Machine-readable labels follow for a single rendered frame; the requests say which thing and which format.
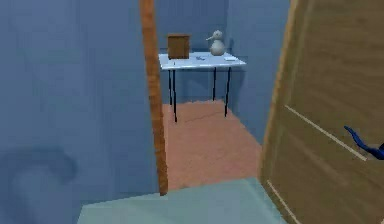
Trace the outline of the brown wooden box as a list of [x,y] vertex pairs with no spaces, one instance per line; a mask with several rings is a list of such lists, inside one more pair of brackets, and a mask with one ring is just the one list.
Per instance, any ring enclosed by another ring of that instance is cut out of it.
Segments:
[[167,53],[169,59],[188,59],[190,50],[189,34],[169,34],[167,36]]

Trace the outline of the beige bird figurine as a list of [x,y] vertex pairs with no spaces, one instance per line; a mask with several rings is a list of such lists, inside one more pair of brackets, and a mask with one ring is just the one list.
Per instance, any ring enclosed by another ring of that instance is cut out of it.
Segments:
[[207,41],[212,40],[210,53],[213,56],[222,56],[225,53],[225,45],[222,42],[222,37],[223,33],[220,30],[216,30],[209,38],[207,38]]

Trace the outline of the white table with black legs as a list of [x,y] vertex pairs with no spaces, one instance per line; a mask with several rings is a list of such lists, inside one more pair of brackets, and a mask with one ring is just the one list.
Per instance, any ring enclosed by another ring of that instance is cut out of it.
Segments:
[[171,59],[168,54],[159,54],[158,58],[161,70],[168,72],[169,104],[173,108],[174,121],[177,121],[176,72],[180,70],[212,69],[214,71],[212,99],[215,99],[217,69],[227,68],[226,93],[224,101],[224,116],[227,116],[232,69],[235,67],[246,66],[246,62],[229,53],[224,53],[222,56],[213,56],[209,52],[192,52],[189,54],[188,59]]

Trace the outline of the light wooden room door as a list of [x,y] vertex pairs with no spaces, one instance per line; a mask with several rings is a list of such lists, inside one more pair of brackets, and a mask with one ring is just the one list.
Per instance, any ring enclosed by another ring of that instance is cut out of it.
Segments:
[[287,224],[384,224],[384,0],[290,0],[260,181]]

